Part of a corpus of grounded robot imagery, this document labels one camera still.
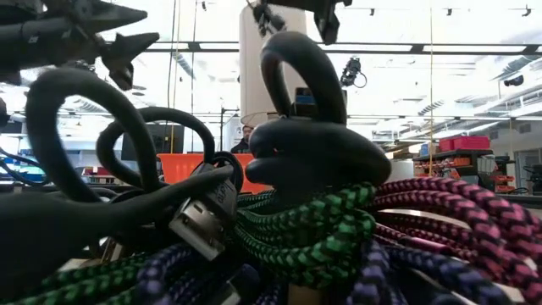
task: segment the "person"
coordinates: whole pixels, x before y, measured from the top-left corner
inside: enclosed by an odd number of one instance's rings
[[[244,125],[243,126],[243,138],[239,142],[239,144],[235,145],[233,148],[231,148],[231,153],[250,153],[251,150],[248,147],[248,138],[251,136],[252,130],[254,130],[251,126]]]

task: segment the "red box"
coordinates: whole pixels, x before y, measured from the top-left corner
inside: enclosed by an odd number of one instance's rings
[[[447,139],[440,139],[439,141],[439,148],[441,152],[449,152],[451,150],[454,150],[454,139],[455,138],[447,138]]]
[[[453,138],[454,149],[489,149],[487,136],[458,136]]]

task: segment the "cable bundle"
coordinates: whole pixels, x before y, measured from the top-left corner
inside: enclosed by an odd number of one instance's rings
[[[290,112],[282,62],[296,69],[312,91],[318,111],[311,119]],[[227,225],[222,226],[214,211],[207,214],[216,221],[198,228],[213,238],[205,242],[218,239],[226,249],[211,262],[198,247],[173,234],[169,221],[202,194],[223,191],[226,183],[239,191],[243,173],[236,159],[215,152],[209,130],[189,114],[134,109],[123,94],[84,71],[58,69],[41,75],[28,95],[29,138],[47,176],[69,201],[42,194],[0,200],[0,240],[11,249],[0,257],[5,301],[218,304],[222,294],[237,293],[243,303],[284,304],[288,282],[327,291],[347,287],[333,303],[456,302],[454,291],[479,304],[510,304],[492,283],[498,281],[518,287],[528,303],[541,303],[539,276],[523,262],[532,258],[539,265],[542,259],[538,219],[461,181],[415,179],[382,185],[390,162],[373,143],[346,128],[344,97],[333,65],[306,36],[272,36],[263,49],[262,72],[280,119],[253,131],[249,145],[255,159],[246,176],[274,191],[239,195]],[[112,175],[138,190],[102,202],[76,176],[55,122],[64,98],[73,94],[89,97],[113,114],[115,121],[98,139],[98,157]],[[204,141],[202,164],[210,168],[173,185],[160,182],[145,129],[145,122],[155,120],[195,130]],[[114,156],[113,145],[123,132],[134,142],[139,173]],[[221,161],[229,165],[213,167]],[[201,214],[208,200],[196,203]],[[471,229],[383,212],[389,208],[451,216]],[[217,227],[219,234],[211,234]],[[55,273],[74,252],[103,236],[135,249],[135,256]],[[412,285],[405,276],[416,278],[416,287],[423,287],[427,296],[407,293]]]

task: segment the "red storage bin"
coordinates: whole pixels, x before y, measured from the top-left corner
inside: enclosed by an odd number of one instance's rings
[[[454,139],[455,138],[440,139],[439,141],[440,151],[449,152],[451,150],[457,149],[457,147],[454,148]]]
[[[196,166],[203,161],[202,153],[159,153],[158,157],[162,161],[163,178],[170,184],[188,178]],[[239,160],[243,169],[254,159],[250,153],[236,153],[235,157]],[[245,176],[241,191],[258,193],[266,190],[266,188],[265,185],[251,183]]]
[[[458,136],[453,139],[454,149],[489,149],[487,136]]]

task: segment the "storage shelf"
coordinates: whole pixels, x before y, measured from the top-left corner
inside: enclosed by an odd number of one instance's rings
[[[448,157],[461,157],[461,156],[468,157],[468,156],[473,156],[473,155],[479,157],[479,156],[489,155],[492,153],[493,151],[489,149],[484,149],[484,150],[457,149],[455,151],[436,153],[433,155],[433,160],[438,160],[438,159],[448,158]],[[429,155],[413,158],[412,161],[429,161]]]

